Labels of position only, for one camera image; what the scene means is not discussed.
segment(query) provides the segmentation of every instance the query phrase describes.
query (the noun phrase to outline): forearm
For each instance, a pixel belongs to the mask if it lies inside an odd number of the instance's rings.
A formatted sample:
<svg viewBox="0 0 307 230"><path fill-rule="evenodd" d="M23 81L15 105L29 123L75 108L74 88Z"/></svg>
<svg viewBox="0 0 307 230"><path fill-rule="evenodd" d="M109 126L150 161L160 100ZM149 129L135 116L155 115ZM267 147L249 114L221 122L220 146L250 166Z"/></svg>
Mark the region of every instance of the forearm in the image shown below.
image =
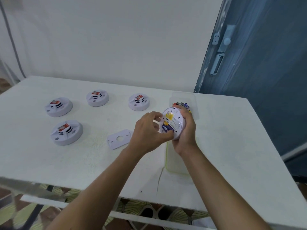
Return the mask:
<svg viewBox="0 0 307 230"><path fill-rule="evenodd" d="M270 229L197 147L182 159L218 229Z"/></svg>
<svg viewBox="0 0 307 230"><path fill-rule="evenodd" d="M115 161L70 203L48 230L101 230L141 156L125 148Z"/></svg>

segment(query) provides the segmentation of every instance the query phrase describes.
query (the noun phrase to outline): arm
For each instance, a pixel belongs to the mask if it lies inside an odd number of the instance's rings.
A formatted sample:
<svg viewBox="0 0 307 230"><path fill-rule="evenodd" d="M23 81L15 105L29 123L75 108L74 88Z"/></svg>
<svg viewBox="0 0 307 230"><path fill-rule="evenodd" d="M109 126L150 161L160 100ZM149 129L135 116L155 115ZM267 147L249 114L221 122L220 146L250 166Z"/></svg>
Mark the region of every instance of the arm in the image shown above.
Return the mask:
<svg viewBox="0 0 307 230"><path fill-rule="evenodd" d="M191 113L181 106L174 107L181 109L187 123L180 139L173 140L174 149L183 159L217 229L271 229L198 148Z"/></svg>
<svg viewBox="0 0 307 230"><path fill-rule="evenodd" d="M136 122L129 145L115 161L72 201L47 230L101 230L132 170L146 153L173 139L173 132L159 133L159 112L146 113Z"/></svg>

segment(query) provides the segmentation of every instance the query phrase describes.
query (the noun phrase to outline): white table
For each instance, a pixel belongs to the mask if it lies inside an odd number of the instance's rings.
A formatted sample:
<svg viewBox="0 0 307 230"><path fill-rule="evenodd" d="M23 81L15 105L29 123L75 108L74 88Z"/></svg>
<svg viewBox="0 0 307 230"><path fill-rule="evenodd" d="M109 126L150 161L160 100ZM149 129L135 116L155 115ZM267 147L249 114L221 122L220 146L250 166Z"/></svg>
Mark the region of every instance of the white table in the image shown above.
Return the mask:
<svg viewBox="0 0 307 230"><path fill-rule="evenodd" d="M107 104L90 107L85 99L105 89ZM142 92L150 107L136 112L128 97ZM0 95L0 176L22 181L85 189L120 153L106 138L134 129L146 112L169 107L173 91L49 77L30 77ZM225 179L269 223L307 228L307 204L247 99L194 95L199 118L198 144ZM73 109L52 118L44 106L67 97ZM76 119L83 135L75 143L57 146L50 139L59 122ZM145 155L124 186L121 197L188 209L206 210L190 177L163 170L166 145Z"/></svg>

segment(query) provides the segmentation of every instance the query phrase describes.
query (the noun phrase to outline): white wall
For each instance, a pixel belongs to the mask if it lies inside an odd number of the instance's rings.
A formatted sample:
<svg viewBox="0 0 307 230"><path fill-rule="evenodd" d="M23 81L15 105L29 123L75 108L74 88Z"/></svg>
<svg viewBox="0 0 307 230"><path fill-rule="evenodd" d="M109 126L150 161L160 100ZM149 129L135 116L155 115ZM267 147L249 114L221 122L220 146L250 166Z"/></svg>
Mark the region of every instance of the white wall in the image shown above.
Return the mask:
<svg viewBox="0 0 307 230"><path fill-rule="evenodd" d="M2 0L27 76L193 92L222 0ZM21 76L0 17L0 57Z"/></svg>

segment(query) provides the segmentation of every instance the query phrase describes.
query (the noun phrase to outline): smoke detector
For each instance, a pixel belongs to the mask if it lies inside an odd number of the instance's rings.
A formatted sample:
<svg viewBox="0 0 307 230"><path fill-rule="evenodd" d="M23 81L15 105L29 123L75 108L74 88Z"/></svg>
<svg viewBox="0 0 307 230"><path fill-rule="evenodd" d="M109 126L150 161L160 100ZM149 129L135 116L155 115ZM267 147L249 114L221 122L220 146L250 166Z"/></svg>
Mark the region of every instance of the smoke detector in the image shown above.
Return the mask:
<svg viewBox="0 0 307 230"><path fill-rule="evenodd" d="M149 107L149 97L143 93L136 93L129 98L128 105L135 111L146 110Z"/></svg>
<svg viewBox="0 0 307 230"><path fill-rule="evenodd" d="M58 123L51 133L52 141L60 146L75 142L83 133L82 124L77 120L67 120Z"/></svg>
<svg viewBox="0 0 307 230"><path fill-rule="evenodd" d="M159 122L161 132L166 133L168 131L173 131L173 139L179 139L181 132L185 128L185 119L182 117L180 109L169 107L162 115L161 121Z"/></svg>
<svg viewBox="0 0 307 230"><path fill-rule="evenodd" d="M45 111L51 117L60 117L70 112L71 109L72 102L66 97L58 97L45 106Z"/></svg>
<svg viewBox="0 0 307 230"><path fill-rule="evenodd" d="M86 100L90 106L102 106L109 101L109 95L105 90L96 89L86 95Z"/></svg>

